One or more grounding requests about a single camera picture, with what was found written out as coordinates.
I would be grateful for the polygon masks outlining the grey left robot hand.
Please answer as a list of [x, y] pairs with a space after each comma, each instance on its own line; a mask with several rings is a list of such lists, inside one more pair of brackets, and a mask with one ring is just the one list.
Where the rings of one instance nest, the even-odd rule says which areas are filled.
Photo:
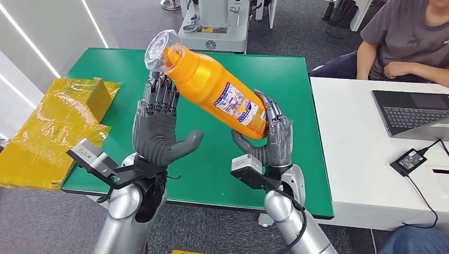
[[162, 72], [149, 72], [134, 116], [132, 146], [137, 156], [152, 165], [168, 166], [195, 151], [202, 141], [203, 132], [199, 130], [193, 130], [184, 140], [176, 139], [179, 97], [169, 77]]

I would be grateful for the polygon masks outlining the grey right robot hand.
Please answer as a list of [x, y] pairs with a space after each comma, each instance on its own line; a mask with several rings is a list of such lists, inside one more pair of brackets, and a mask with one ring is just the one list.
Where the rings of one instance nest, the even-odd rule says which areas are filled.
[[292, 164], [293, 129], [292, 122], [285, 116], [279, 104], [259, 90], [254, 93], [264, 104], [267, 116], [267, 143], [257, 147], [236, 130], [231, 130], [235, 144], [245, 153], [257, 158], [263, 166], [286, 167]]

